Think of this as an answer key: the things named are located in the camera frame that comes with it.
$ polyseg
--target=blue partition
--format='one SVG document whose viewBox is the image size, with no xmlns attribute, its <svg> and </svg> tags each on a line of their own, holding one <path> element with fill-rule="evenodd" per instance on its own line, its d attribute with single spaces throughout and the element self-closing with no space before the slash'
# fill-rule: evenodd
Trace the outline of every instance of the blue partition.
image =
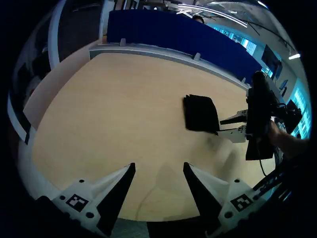
<svg viewBox="0 0 317 238">
<path fill-rule="evenodd" d="M 155 10 L 121 10 L 109 15 L 107 41 L 155 45 L 201 58 L 251 84 L 262 66 L 239 43 L 182 14 Z"/>
</svg>

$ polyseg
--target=black towel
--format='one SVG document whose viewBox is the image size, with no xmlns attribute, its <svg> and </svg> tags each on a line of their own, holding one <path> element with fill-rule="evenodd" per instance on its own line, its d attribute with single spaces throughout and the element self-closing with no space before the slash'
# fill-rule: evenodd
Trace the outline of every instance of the black towel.
<svg viewBox="0 0 317 238">
<path fill-rule="evenodd" d="M 183 110 L 187 130 L 213 134 L 219 131 L 217 110 L 211 98 L 186 95 L 183 99 Z"/>
</svg>

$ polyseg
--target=cable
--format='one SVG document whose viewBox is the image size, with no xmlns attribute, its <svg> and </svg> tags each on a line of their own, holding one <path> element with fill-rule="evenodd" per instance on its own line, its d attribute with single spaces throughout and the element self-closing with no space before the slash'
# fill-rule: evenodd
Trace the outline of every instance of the cable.
<svg viewBox="0 0 317 238">
<path fill-rule="evenodd" d="M 260 161 L 260 166 L 261 166 L 261 169 L 262 169 L 262 173 L 263 173 L 263 174 L 264 174 L 264 176 L 266 177 L 266 174 L 265 174 L 264 169 L 263 169 L 263 166 L 262 166 L 261 159 L 259 159 L 259 161 Z"/>
</svg>

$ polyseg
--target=table surface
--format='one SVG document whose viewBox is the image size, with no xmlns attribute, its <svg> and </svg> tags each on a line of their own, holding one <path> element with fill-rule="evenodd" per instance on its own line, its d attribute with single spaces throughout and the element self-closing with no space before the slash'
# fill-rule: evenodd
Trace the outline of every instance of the table surface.
<svg viewBox="0 0 317 238">
<path fill-rule="evenodd" d="M 136 163 L 119 217 L 170 221 L 198 216 L 183 163 L 250 186 L 263 174 L 245 161 L 247 143 L 185 128 L 182 98 L 212 98 L 219 120 L 247 108 L 246 92 L 217 76 L 165 59 L 105 53 L 81 68 L 47 109 L 32 159 L 60 190 Z M 227 125 L 222 129 L 239 125 Z M 269 173 L 273 159 L 262 162 Z"/>
</svg>

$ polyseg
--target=human arm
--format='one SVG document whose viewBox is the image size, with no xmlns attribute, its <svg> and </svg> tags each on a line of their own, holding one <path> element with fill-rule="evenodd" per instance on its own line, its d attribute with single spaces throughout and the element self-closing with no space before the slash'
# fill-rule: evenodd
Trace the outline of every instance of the human arm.
<svg viewBox="0 0 317 238">
<path fill-rule="evenodd" d="M 303 153 L 308 148 L 308 139 L 298 139 L 296 137 L 281 131 L 277 125 L 271 121 L 268 137 L 272 145 L 277 146 L 286 155 L 292 159 Z"/>
</svg>

